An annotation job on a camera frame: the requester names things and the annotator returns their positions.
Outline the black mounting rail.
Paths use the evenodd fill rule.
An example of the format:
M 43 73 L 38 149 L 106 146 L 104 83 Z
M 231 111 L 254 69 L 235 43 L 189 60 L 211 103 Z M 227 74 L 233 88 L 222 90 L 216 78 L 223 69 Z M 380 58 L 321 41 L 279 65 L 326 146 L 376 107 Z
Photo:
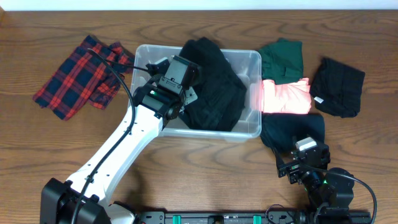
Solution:
M 338 215 L 307 214 L 303 210 L 268 210 L 263 213 L 169 213 L 142 212 L 137 224 L 303 224 L 303 223 L 370 223 L 368 212 Z

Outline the clear plastic storage bin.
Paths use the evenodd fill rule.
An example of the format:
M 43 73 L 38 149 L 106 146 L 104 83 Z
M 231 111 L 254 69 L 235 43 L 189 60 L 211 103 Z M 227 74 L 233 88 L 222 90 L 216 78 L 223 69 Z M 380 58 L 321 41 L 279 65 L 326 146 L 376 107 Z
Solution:
M 134 65 L 143 68 L 146 64 L 157 62 L 164 57 L 171 58 L 174 55 L 178 55 L 181 50 L 182 47 L 143 44 L 136 49 Z M 230 63 L 235 74 L 247 88 L 244 102 L 245 108 L 232 131 L 189 129 L 180 118 L 177 118 L 166 125 L 165 129 L 160 132 L 160 137 L 222 139 L 228 142 L 245 142 L 260 135 L 262 115 L 258 109 L 261 105 L 262 93 L 261 56 L 255 50 L 220 50 Z M 131 92 L 134 93 L 136 88 L 143 86 L 149 78 L 150 75 L 148 73 L 134 70 L 130 87 Z

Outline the dark green folded garment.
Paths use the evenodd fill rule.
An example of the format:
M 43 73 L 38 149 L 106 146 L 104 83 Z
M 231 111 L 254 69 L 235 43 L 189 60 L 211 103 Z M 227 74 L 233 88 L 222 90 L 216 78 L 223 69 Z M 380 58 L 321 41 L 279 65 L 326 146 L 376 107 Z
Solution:
M 262 79 L 276 85 L 303 78 L 302 42 L 280 38 L 258 50 L 262 60 Z

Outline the pink folded shirt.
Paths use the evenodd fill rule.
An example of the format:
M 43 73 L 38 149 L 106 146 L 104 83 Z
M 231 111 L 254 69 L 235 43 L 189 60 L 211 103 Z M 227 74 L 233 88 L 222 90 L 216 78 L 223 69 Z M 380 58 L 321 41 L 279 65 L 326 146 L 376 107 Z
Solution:
M 308 78 L 294 83 L 276 85 L 273 80 L 262 81 L 263 113 L 308 114 L 312 107 Z

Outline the black pants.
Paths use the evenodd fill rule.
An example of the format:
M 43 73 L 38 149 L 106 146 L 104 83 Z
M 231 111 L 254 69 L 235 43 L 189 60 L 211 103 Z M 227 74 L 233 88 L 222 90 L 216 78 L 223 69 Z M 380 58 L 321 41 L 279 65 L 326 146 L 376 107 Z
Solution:
M 190 129 L 231 131 L 245 109 L 247 88 L 218 45 L 206 37 L 189 40 L 179 56 L 201 66 L 200 82 L 193 86 L 197 99 L 179 118 Z

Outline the red navy plaid cloth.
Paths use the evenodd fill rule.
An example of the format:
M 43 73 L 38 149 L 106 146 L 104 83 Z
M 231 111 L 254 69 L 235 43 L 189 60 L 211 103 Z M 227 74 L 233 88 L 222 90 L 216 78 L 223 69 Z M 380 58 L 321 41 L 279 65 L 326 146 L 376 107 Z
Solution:
M 87 103 L 105 109 L 121 87 L 111 70 L 88 49 L 109 60 L 109 65 L 122 79 L 125 73 L 132 72 L 130 66 L 134 64 L 134 55 L 119 42 L 106 45 L 92 35 L 87 36 L 33 96 L 41 108 L 52 110 L 64 121 Z

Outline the dark teal folded garment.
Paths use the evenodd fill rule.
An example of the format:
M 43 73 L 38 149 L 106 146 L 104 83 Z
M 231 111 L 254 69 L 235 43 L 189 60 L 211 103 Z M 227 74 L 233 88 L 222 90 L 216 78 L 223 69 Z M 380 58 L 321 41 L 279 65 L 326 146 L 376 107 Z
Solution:
M 325 122 L 320 114 L 262 114 L 260 138 L 264 145 L 279 153 L 295 149 L 295 143 L 307 137 L 325 141 Z

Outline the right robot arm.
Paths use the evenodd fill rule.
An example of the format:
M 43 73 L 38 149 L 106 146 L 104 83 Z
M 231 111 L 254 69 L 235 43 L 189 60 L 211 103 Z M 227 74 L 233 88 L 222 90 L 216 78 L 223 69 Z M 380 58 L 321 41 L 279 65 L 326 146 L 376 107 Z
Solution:
M 285 162 L 277 149 L 273 153 L 278 176 L 286 176 L 291 184 L 302 184 L 312 210 L 348 209 L 353 200 L 353 176 L 342 168 L 327 169 L 329 146 L 312 138 L 298 141 L 290 152 L 290 162 Z

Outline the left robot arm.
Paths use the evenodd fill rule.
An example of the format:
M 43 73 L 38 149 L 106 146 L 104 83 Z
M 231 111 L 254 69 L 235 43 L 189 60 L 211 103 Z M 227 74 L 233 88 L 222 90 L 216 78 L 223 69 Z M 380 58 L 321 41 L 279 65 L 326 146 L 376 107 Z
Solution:
M 44 186 L 40 222 L 134 223 L 137 215 L 111 197 L 141 151 L 178 116 L 200 72 L 199 65 L 176 55 L 165 75 L 129 93 L 123 120 L 94 156 L 65 182 L 52 178 Z

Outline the black folded garment with tag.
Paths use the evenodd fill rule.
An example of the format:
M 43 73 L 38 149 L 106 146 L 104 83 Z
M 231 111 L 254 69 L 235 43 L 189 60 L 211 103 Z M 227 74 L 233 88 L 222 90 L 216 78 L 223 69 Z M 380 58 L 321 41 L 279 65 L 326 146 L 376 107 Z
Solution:
M 365 73 L 329 57 L 315 72 L 310 94 L 316 109 L 341 118 L 354 118 L 361 109 Z

